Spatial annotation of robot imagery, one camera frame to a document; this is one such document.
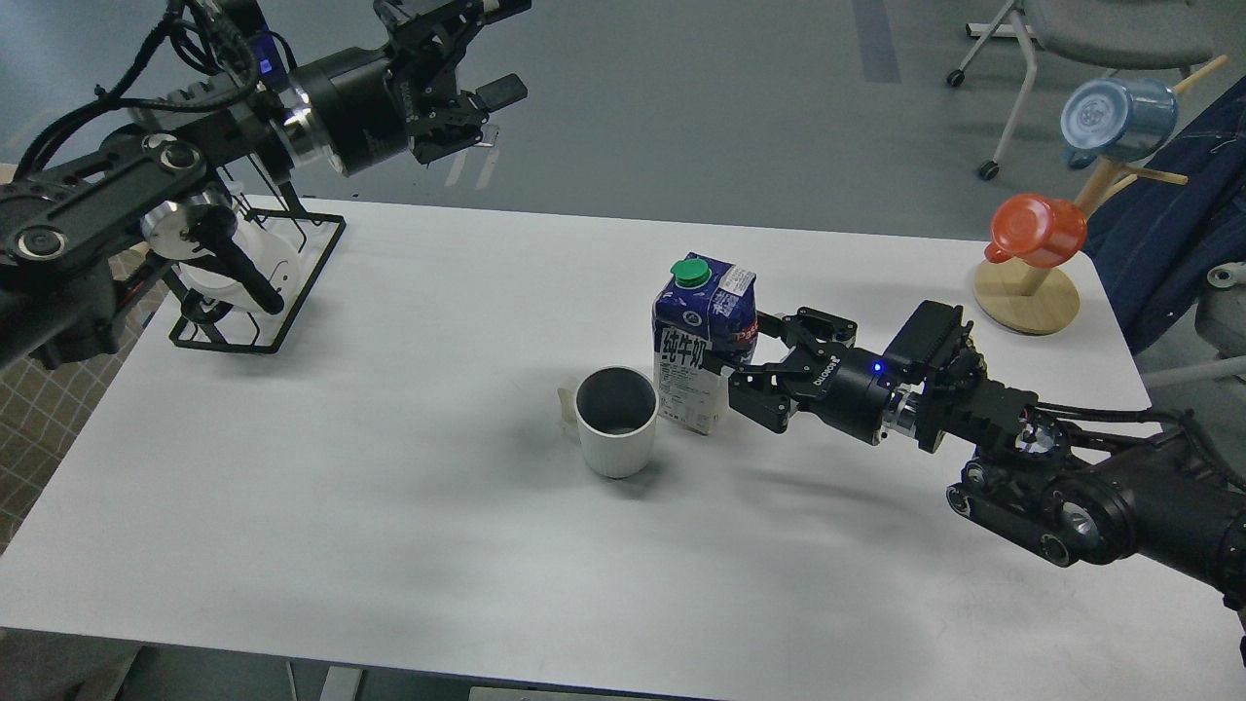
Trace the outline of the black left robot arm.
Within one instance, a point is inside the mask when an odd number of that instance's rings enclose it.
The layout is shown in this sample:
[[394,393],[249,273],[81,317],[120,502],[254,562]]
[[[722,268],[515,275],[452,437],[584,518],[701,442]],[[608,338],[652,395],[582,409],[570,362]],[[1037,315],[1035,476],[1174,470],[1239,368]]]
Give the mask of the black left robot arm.
[[530,7],[375,1],[386,44],[283,65],[288,44],[262,46],[257,2],[169,1],[120,83],[49,125],[2,186],[2,364],[116,354],[126,315],[174,263],[235,281],[264,314],[295,313],[240,248],[219,169],[253,157],[303,215],[299,166],[351,177],[473,147],[527,88],[510,73],[464,92],[459,64],[482,27]]

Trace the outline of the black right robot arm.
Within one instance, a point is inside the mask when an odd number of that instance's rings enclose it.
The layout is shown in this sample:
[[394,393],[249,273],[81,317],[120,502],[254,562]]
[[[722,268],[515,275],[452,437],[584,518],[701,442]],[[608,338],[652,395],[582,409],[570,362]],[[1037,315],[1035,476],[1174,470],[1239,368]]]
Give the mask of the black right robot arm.
[[907,435],[933,453],[974,447],[946,492],[964,519],[1055,567],[1135,554],[1214,586],[1244,611],[1244,479],[1190,413],[1047,403],[988,376],[963,308],[921,303],[885,349],[856,346],[849,319],[760,314],[787,355],[760,365],[704,350],[733,410],[774,433],[797,412],[878,445]]

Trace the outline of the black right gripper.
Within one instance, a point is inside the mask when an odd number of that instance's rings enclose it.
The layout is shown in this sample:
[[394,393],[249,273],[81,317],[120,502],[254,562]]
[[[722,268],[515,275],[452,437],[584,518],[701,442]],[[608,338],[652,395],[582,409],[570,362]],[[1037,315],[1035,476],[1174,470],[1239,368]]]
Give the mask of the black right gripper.
[[784,433],[792,413],[807,412],[824,425],[878,445],[885,410],[900,380],[883,359],[855,347],[858,325],[814,308],[796,314],[756,314],[759,332],[776,337],[790,354],[782,362],[748,365],[704,354],[700,369],[725,379],[731,410]]

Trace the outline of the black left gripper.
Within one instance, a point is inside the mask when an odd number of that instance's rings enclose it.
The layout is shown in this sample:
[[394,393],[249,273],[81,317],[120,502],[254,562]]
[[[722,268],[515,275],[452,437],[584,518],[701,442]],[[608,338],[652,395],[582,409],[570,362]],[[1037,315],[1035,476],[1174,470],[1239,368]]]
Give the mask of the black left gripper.
[[407,133],[385,85],[388,59],[459,65],[481,27],[530,7],[531,1],[378,1],[375,14],[388,34],[385,54],[351,46],[294,68],[290,88],[309,108],[312,132],[333,168],[353,177],[399,154],[430,166],[477,144],[493,112],[530,96],[525,80],[508,73],[476,92],[424,90]]

